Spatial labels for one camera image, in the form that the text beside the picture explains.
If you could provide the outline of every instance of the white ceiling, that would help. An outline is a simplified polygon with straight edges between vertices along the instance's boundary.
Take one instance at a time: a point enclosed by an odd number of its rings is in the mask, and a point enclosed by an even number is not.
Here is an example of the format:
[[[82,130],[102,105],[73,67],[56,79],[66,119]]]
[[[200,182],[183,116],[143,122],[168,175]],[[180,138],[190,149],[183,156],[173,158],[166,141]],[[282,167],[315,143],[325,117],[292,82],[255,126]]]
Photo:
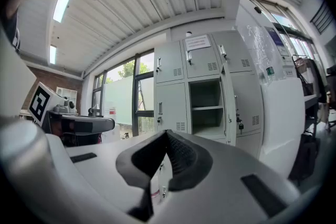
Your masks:
[[[133,34],[176,15],[225,7],[227,0],[70,0],[61,23],[52,21],[56,64],[81,72]],[[239,0],[231,2],[239,5]],[[55,0],[26,1],[19,10],[22,52],[47,58],[46,33]]]

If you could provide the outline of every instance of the plastic wrap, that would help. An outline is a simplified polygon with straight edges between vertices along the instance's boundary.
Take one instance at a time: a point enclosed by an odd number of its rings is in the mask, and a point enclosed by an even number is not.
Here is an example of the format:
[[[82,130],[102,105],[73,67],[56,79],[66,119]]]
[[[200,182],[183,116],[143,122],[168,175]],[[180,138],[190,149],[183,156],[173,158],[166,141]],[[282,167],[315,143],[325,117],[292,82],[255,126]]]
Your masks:
[[[267,31],[258,26],[238,26],[238,31],[250,52],[260,83],[286,79],[279,51]]]

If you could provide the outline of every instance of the locker shelf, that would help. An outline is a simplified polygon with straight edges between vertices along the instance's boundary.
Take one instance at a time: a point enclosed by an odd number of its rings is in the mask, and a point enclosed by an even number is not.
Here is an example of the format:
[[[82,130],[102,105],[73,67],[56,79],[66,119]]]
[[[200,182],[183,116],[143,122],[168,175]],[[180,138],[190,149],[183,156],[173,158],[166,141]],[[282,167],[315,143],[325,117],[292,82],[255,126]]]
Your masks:
[[[215,105],[215,106],[202,106],[199,108],[192,108],[193,111],[196,110],[210,110],[210,109],[222,109],[223,106],[222,105]]]
[[[194,135],[208,139],[225,138],[222,126],[194,126],[193,133]]]

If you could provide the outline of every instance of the gray floor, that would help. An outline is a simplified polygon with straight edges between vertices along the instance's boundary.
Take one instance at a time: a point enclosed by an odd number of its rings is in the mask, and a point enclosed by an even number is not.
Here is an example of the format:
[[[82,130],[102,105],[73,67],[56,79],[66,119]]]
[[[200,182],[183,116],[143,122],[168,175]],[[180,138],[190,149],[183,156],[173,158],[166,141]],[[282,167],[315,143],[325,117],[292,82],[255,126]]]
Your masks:
[[[336,118],[336,114],[330,115],[329,119],[334,120],[332,119],[333,117]],[[316,137],[321,141],[319,155],[316,158],[314,173],[303,180],[300,186],[298,186],[302,193],[311,187],[322,184],[325,172],[328,170],[330,153],[335,150],[334,143],[336,142],[336,126],[331,129],[330,133],[328,133],[325,123],[318,124]]]

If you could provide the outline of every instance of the ventilation slot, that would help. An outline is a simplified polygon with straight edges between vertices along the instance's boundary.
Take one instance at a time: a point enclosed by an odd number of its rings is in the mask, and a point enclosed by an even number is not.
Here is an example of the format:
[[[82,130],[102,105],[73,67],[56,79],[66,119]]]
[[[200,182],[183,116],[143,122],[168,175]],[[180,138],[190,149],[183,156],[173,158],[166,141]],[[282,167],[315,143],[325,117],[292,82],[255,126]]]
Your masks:
[[[247,59],[242,60],[241,62],[243,64],[243,67],[249,67],[250,66],[250,62]]]
[[[259,124],[259,116],[252,117],[252,125],[257,125],[257,124]]]
[[[180,68],[174,69],[174,76],[180,76],[182,75],[182,70]]]
[[[218,69],[217,68],[217,63],[215,63],[215,62],[209,62],[208,63],[208,69],[209,69],[209,71],[217,70]]]
[[[176,130],[177,131],[185,131],[185,123],[184,122],[177,122],[176,123]]]

